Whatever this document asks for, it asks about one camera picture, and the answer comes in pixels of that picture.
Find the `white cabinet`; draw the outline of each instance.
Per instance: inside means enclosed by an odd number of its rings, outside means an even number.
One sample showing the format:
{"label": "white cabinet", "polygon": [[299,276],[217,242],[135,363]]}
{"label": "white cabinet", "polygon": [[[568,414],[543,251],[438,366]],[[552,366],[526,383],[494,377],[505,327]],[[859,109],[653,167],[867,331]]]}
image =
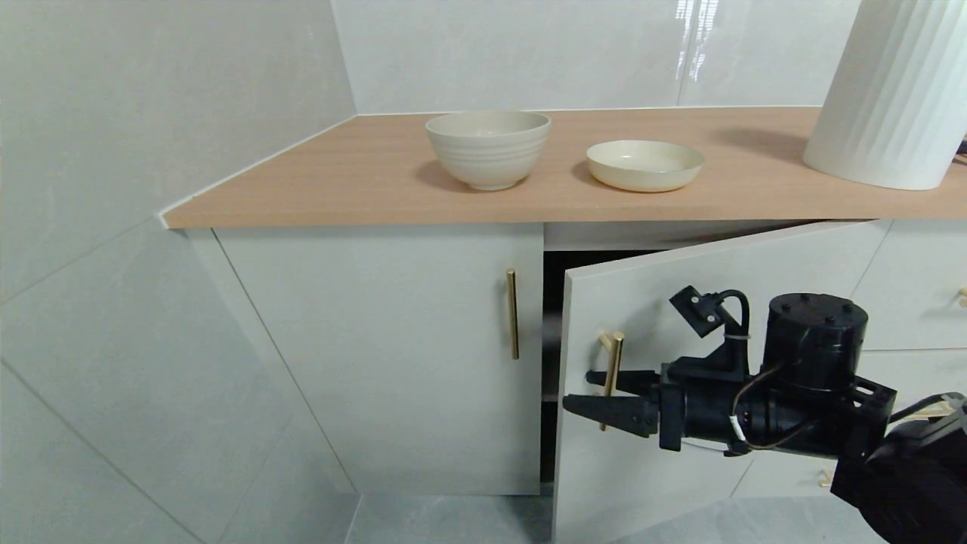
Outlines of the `white cabinet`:
{"label": "white cabinet", "polygon": [[967,393],[967,349],[865,352],[857,374],[895,389],[900,411],[934,393]]}
{"label": "white cabinet", "polygon": [[[699,339],[667,302],[687,285],[748,295],[749,359],[760,361],[770,299],[794,291],[848,296],[889,224],[790,227],[569,271],[561,394],[599,390],[584,375],[604,370],[602,332],[625,333],[623,370],[657,370],[682,355],[708,354],[720,335]],[[562,544],[607,542],[725,499],[752,461],[690,446],[664,451],[658,438],[603,433],[560,406],[558,433],[554,529]]]}
{"label": "white cabinet", "polygon": [[542,225],[217,235],[359,492],[539,491]]}
{"label": "white cabinet", "polygon": [[967,222],[896,220],[853,293],[866,349],[967,348]]}
{"label": "white cabinet", "polygon": [[755,452],[752,466],[732,497],[821,497],[830,493],[835,470],[833,459],[778,451]]}

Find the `cream plate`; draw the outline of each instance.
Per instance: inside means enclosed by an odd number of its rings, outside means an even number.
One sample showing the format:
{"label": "cream plate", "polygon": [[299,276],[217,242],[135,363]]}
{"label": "cream plate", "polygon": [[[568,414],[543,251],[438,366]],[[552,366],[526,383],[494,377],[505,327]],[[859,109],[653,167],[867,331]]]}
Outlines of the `cream plate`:
{"label": "cream plate", "polygon": [[685,187],[705,165],[705,156],[667,141],[621,139],[591,146],[588,169],[598,181],[639,193]]}

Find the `wire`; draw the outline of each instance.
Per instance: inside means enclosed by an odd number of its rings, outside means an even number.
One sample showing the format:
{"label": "wire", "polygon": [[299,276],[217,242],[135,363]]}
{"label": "wire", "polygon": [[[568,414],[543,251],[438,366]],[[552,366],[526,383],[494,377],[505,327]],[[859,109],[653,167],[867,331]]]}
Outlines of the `wire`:
{"label": "wire", "polygon": [[742,400],[742,397],[746,393],[748,393],[749,389],[751,389],[752,386],[754,386],[756,383],[761,382],[765,378],[768,378],[769,376],[775,374],[781,369],[782,369],[782,363],[779,363],[778,365],[775,365],[773,368],[765,372],[759,373],[759,376],[756,376],[755,378],[750,379],[742,387],[740,387],[739,391],[735,394],[735,397],[732,397],[732,410],[729,412],[729,416],[731,417],[735,415],[736,409],[739,407],[739,401]]}
{"label": "wire", "polygon": [[751,449],[760,449],[760,450],[762,450],[762,449],[774,449],[774,448],[778,448],[781,445],[783,445],[784,443],[788,442],[789,440],[797,437],[799,434],[801,434],[803,431],[805,431],[809,427],[812,427],[816,423],[819,423],[819,421],[820,420],[818,418],[816,418],[816,419],[807,419],[806,421],[804,421],[804,422],[800,423],[799,425],[793,427],[782,438],[780,438],[780,439],[778,439],[778,440],[776,440],[774,442],[770,442],[768,444],[753,444],[753,443],[749,442],[748,440],[746,440],[746,444],[748,444],[748,447],[751,448]]}
{"label": "wire", "polygon": [[716,295],[716,300],[719,304],[726,298],[734,296],[739,299],[739,304],[742,306],[742,322],[739,323],[740,336],[748,336],[748,322],[749,319],[749,308],[748,308],[748,297],[746,294],[737,289],[727,289]]}
{"label": "wire", "polygon": [[910,405],[909,407],[904,408],[901,411],[891,415],[888,422],[896,423],[897,421],[899,421],[900,419],[903,419],[904,417],[909,417],[910,415],[913,415],[917,411],[920,411],[927,407],[931,407],[936,404],[940,404],[948,399],[958,399],[963,401],[965,400],[965,397],[960,393],[956,393],[956,392],[938,393],[936,395],[930,395],[929,397],[923,400],[917,401],[916,403]]}

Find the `cream bowl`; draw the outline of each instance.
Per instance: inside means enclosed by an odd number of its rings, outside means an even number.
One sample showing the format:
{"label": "cream bowl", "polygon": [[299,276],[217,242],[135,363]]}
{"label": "cream bowl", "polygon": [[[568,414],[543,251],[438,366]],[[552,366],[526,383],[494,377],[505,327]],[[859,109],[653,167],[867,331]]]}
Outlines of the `cream bowl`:
{"label": "cream bowl", "polygon": [[549,133],[550,118],[528,111],[465,111],[426,123],[443,168],[480,191],[508,189],[527,177]]}
{"label": "cream bowl", "polygon": [[662,193],[685,187],[705,165],[705,156],[666,141],[622,139],[588,149],[588,169],[598,181],[639,193]]}

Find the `white vase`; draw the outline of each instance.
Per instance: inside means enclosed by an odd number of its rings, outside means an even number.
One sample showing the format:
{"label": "white vase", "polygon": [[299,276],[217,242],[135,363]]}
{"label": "white vase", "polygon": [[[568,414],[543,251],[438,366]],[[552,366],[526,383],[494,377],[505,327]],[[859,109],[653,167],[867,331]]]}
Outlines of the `white vase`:
{"label": "white vase", "polygon": [[863,0],[803,156],[844,179],[940,185],[967,133],[967,0]]}

